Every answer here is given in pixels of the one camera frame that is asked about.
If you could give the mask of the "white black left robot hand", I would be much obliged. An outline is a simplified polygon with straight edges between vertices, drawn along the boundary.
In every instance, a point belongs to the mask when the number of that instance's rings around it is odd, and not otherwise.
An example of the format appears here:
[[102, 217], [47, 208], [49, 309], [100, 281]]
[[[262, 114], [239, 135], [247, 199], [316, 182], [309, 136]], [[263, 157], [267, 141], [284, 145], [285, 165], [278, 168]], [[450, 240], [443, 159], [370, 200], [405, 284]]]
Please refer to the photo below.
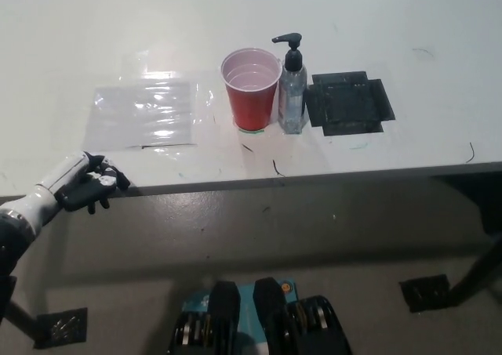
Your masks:
[[129, 186], [129, 179], [108, 158], [81, 151], [65, 158], [32, 192], [2, 204], [1, 216], [20, 222], [32, 239], [60, 211], [74, 212], [98, 201], [107, 205], [111, 194]]

